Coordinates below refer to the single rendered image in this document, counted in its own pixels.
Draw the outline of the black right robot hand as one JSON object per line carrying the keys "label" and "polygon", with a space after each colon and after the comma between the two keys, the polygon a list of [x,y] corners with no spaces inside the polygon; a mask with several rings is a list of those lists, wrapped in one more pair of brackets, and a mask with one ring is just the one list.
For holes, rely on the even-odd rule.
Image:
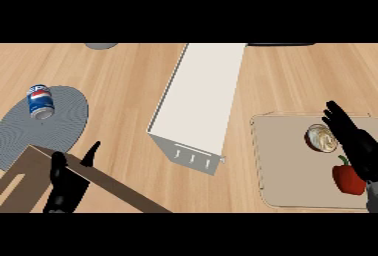
{"label": "black right robot hand", "polygon": [[349,161],[364,181],[378,182],[378,141],[361,129],[343,108],[334,101],[327,102],[322,121],[343,146]]}

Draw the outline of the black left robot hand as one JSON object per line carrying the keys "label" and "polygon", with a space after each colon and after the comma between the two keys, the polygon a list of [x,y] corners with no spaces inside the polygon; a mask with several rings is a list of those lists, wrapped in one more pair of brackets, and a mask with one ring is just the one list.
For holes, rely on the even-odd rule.
{"label": "black left robot hand", "polygon": [[48,198],[45,213],[73,213],[79,207],[90,182],[68,169],[62,152],[52,155],[50,182],[53,189]]}

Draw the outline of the brown wooden shelf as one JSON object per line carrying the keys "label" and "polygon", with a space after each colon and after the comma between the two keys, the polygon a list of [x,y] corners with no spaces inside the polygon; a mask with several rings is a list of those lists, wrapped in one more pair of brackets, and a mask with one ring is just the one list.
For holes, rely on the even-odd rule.
{"label": "brown wooden shelf", "polygon": [[93,167],[96,142],[84,158],[30,145],[0,177],[0,213],[170,213]]}

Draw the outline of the beige tray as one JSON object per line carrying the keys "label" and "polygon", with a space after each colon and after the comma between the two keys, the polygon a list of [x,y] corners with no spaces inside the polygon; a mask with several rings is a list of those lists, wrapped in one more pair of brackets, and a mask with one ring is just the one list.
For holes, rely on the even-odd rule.
{"label": "beige tray", "polygon": [[333,179],[343,149],[315,151],[304,135],[318,115],[262,115],[251,120],[253,145],[265,202],[275,207],[364,209],[366,194],[344,194]]}

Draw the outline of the white tiered shelf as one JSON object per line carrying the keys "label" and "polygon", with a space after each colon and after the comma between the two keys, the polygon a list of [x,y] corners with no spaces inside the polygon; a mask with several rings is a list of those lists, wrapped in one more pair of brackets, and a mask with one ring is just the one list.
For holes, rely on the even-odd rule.
{"label": "white tiered shelf", "polygon": [[148,135],[169,160],[207,174],[220,161],[244,43],[185,45]]}

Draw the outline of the red bell pepper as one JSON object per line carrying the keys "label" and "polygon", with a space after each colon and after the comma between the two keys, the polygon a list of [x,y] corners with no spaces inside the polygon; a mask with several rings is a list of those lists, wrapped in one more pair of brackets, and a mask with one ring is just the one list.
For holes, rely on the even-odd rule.
{"label": "red bell pepper", "polygon": [[338,190],[350,195],[361,196],[365,193],[366,182],[358,176],[346,156],[338,156],[343,164],[333,168],[333,178]]}

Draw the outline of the grey round placemat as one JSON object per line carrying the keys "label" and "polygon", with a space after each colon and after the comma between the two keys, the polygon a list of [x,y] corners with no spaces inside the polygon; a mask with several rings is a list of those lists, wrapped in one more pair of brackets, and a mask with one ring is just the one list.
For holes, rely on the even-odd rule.
{"label": "grey round placemat", "polygon": [[0,120],[0,170],[6,171],[28,145],[68,152],[86,128],[89,103],[84,94],[70,86],[50,87],[55,114],[45,120],[30,115],[22,99]]}

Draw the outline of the blue soda can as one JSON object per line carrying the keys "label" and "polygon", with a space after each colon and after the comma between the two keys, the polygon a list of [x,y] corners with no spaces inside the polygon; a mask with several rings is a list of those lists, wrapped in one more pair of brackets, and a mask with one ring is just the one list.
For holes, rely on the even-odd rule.
{"label": "blue soda can", "polygon": [[48,119],[55,113],[52,92],[48,86],[37,84],[27,92],[30,115],[34,119]]}

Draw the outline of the grey round object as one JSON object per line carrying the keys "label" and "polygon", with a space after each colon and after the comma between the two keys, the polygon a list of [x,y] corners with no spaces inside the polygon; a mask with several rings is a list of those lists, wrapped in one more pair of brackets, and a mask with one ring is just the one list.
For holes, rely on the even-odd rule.
{"label": "grey round object", "polygon": [[118,43],[84,43],[84,45],[93,50],[111,49]]}

